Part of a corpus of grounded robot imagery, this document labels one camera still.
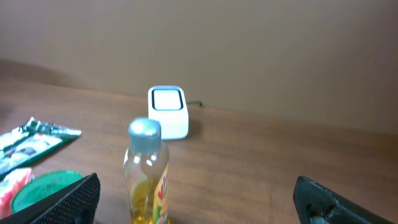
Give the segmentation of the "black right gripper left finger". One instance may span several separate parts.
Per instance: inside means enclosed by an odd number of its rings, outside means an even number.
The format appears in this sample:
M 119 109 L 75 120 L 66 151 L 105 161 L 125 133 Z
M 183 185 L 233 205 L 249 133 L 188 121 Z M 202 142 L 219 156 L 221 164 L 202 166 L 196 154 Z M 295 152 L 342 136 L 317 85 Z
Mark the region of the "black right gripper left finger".
M 97 173 L 1 220 L 1 224 L 93 224 L 100 200 Z

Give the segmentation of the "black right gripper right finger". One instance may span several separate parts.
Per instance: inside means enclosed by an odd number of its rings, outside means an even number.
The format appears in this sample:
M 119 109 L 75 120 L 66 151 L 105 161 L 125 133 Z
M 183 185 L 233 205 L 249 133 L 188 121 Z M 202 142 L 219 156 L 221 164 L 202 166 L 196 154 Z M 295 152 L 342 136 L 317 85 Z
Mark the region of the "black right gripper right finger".
M 293 201 L 301 224 L 392 224 L 302 175 L 296 180 Z

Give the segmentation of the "green lid jar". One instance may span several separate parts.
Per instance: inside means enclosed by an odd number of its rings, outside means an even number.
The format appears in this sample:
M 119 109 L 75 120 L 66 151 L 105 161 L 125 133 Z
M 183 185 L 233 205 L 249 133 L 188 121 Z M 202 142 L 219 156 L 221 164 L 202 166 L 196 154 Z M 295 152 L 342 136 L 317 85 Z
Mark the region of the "green lid jar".
M 57 170 L 41 175 L 16 193 L 11 202 L 11 212 L 20 212 L 82 178 L 83 176 L 74 170 Z

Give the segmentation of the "orange white small box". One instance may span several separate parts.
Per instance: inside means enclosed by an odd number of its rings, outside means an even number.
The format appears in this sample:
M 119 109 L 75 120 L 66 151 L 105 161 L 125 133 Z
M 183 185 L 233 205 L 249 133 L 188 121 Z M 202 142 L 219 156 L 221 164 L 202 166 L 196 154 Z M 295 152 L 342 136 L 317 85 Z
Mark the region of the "orange white small box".
M 30 167 L 15 169 L 1 181 L 0 217 L 6 218 L 12 214 L 11 202 L 16 193 L 34 178 Z

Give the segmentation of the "green wipes packet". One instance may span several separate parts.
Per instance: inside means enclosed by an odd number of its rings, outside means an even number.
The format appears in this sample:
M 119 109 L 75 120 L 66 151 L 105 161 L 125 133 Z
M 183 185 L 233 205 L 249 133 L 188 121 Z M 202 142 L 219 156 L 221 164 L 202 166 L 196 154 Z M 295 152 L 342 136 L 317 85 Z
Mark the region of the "green wipes packet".
M 28 122 L 1 134 L 1 179 L 13 170 L 28 167 L 81 136 L 81 130 L 31 117 Z

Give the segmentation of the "yellow oil bottle silver cap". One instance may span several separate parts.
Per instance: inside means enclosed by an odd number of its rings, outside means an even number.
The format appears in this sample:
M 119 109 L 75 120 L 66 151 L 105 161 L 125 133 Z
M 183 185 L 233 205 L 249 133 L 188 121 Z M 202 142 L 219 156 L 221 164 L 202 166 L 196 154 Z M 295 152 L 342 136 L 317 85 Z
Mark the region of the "yellow oil bottle silver cap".
M 161 139 L 160 123 L 136 118 L 130 123 L 128 134 L 124 180 L 131 223 L 167 224 L 169 150 Z

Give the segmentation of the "white barcode scanner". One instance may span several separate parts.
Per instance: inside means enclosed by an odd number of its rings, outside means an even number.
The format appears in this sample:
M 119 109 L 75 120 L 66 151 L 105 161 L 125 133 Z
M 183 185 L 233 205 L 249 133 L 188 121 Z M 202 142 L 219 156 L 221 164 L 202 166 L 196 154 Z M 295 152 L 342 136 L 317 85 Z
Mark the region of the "white barcode scanner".
M 153 86 L 147 98 L 148 117 L 160 123 L 162 140 L 186 138 L 189 115 L 184 91 L 175 85 Z

